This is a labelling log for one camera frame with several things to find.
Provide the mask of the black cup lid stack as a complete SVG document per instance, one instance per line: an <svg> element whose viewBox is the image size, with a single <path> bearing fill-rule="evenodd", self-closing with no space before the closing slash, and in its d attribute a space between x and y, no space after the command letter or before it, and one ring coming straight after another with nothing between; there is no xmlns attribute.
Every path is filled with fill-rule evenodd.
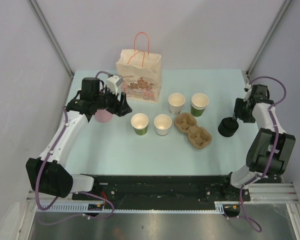
<svg viewBox="0 0 300 240"><path fill-rule="evenodd" d="M238 122L231 122L230 117L223 118L217 130L223 137L232 137L239 128Z"/></svg>

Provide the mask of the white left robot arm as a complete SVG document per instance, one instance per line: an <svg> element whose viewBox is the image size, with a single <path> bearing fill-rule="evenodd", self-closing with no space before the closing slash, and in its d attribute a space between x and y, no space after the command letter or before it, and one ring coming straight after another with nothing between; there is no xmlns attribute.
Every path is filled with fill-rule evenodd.
<svg viewBox="0 0 300 240"><path fill-rule="evenodd" d="M111 74L106 81L85 77L64 109L59 129L46 149L37 158L29 158L26 171L35 194L65 198L70 193L83 192L90 200L100 196L101 188L94 178L84 174L70 174L66 163L76 139L99 110L123 117L132 112L125 92L119 92L123 78Z"/></svg>

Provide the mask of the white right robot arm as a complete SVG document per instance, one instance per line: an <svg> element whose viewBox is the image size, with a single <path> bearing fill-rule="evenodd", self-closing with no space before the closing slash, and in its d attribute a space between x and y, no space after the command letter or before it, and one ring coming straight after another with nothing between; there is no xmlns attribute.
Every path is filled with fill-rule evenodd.
<svg viewBox="0 0 300 240"><path fill-rule="evenodd" d="M242 186L260 179L282 175L288 165L296 138L288 134L276 116L275 103L269 97L268 87L262 84L245 86L245 97L237 98L230 122L238 127L243 123L256 123L258 133L246 155L246 163L233 172L230 183L220 188L221 196L232 201Z"/></svg>

